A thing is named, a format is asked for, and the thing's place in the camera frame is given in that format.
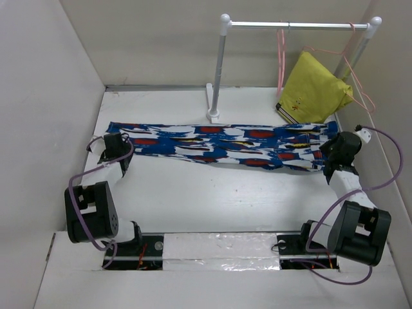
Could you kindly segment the blue white red patterned trousers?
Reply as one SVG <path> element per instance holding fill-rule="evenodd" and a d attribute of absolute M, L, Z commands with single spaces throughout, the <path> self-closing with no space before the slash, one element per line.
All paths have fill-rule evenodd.
<path fill-rule="evenodd" d="M 335 137 L 339 128 L 335 121 L 282 126 L 111 122 L 107 132 L 127 134 L 136 155 L 312 172 L 324 169 L 326 157 L 320 147 Z"/>

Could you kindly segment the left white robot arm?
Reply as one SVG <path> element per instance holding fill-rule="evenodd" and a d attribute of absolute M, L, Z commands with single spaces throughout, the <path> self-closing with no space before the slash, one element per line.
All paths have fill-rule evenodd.
<path fill-rule="evenodd" d="M 64 192 L 66 225 L 72 243 L 114 239 L 119 218 L 111 190 L 124 178 L 134 147 L 126 133 L 108 133 L 86 146 L 97 162 L 90 170 L 72 176 Z"/>

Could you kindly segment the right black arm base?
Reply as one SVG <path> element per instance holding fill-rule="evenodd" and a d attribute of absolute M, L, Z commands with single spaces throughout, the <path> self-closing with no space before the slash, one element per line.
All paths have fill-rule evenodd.
<path fill-rule="evenodd" d="M 335 255 L 321 252 L 308 252 L 306 242 L 310 234 L 310 225 L 304 223 L 300 231 L 280 232 L 276 234 L 276 243 L 271 250 L 279 254 L 281 270 L 333 269 L 339 264 Z"/>

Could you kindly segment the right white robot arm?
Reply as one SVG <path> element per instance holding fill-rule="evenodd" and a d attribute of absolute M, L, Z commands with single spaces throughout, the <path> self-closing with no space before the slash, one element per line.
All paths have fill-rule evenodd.
<path fill-rule="evenodd" d="M 370 267 L 379 264 L 391 215 L 369 199 L 353 164 L 370 140 L 370 131 L 358 126 L 353 133 L 342 131 L 320 147 L 325 157 L 323 174 L 338 200 L 318 222 L 306 222 L 310 230 L 297 238 L 304 253 L 327 252 Z"/>

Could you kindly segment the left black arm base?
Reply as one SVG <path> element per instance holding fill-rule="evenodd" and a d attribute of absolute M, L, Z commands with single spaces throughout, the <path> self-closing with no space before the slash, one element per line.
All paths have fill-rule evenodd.
<path fill-rule="evenodd" d="M 105 270 L 162 270 L 164 234 L 143 233 L 142 241 L 119 243 L 117 253 Z"/>

